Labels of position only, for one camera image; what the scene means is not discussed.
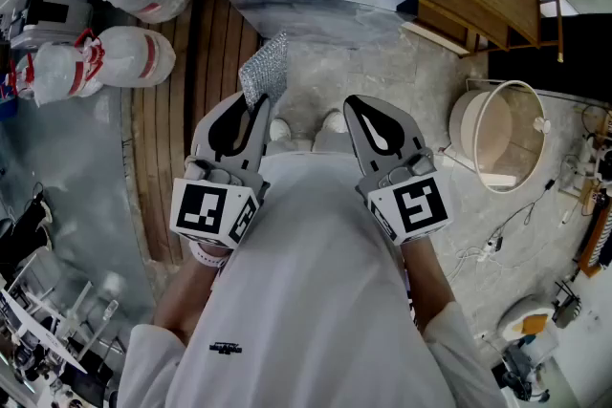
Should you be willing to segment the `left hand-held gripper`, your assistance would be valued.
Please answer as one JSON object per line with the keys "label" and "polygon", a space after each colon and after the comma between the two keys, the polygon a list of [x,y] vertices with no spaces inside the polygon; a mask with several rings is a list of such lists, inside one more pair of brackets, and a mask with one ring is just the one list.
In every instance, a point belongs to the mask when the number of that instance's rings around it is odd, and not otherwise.
{"label": "left hand-held gripper", "polygon": [[[264,155],[271,109],[268,96],[251,108],[238,92],[198,122],[185,174],[173,184],[171,231],[199,244],[238,248],[269,188],[252,171],[258,170]],[[230,156],[241,169],[210,162]]]}

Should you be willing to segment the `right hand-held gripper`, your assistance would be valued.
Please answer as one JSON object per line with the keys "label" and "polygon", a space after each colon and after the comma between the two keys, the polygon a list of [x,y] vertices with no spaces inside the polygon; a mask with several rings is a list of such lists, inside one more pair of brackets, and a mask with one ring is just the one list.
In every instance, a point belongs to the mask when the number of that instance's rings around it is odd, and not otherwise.
{"label": "right hand-held gripper", "polygon": [[[450,224],[448,188],[431,151],[423,149],[414,118],[385,100],[359,95],[344,101],[343,113],[365,176],[357,189],[389,242],[400,246]],[[382,170],[391,159],[406,160]]]}

